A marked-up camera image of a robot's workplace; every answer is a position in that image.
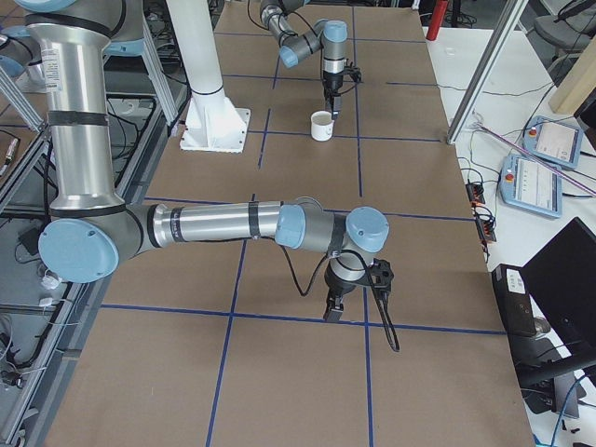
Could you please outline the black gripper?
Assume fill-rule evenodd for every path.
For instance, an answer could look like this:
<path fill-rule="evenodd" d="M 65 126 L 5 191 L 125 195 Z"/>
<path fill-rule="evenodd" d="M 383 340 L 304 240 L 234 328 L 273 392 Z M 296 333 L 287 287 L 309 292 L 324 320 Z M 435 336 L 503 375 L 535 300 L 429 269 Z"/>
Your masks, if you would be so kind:
<path fill-rule="evenodd" d="M 344 74 L 324 72 L 322 75 L 323 91 L 325 95 L 325 110 L 336 120 L 342 110 L 342 95 L 340 89 L 344 83 Z"/>
<path fill-rule="evenodd" d="M 331 260 L 324 273 L 329 291 L 323 319 L 326 322 L 339 322 L 344 313 L 343 295 L 356 287 L 367 287 L 368 280 L 363 270 L 350 270 L 336 260 Z"/>

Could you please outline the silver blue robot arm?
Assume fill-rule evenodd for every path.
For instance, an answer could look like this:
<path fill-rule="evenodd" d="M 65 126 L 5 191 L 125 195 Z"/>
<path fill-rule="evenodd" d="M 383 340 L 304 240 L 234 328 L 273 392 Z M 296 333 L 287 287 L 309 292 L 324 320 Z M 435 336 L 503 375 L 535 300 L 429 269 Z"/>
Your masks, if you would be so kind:
<path fill-rule="evenodd" d="M 104 56 L 144 28 L 137 1 L 25 1 L 28 33 L 39 44 L 47 90 L 58 193 L 38 239 L 42 262 L 60 278 L 91 283 L 125 261 L 174 243 L 268 239 L 284 251 L 321 254 L 328 287 L 324 319 L 342 316 L 344 298 L 368 288 L 384 323 L 393 273 L 378 258 L 386 216 L 360 207 L 347 215 L 313 198 L 171 208 L 142 201 L 146 186 L 124 194 L 113 169 Z"/>
<path fill-rule="evenodd" d="M 278 41 L 279 58 L 288 69 L 321 52 L 321 82 L 325 107 L 335 121 L 341 112 L 341 87 L 348 75 L 345 56 L 347 24 L 342 20 L 318 20 L 303 34 L 296 33 L 287 17 L 308 1 L 263 1 L 260 6 L 260 22 Z"/>

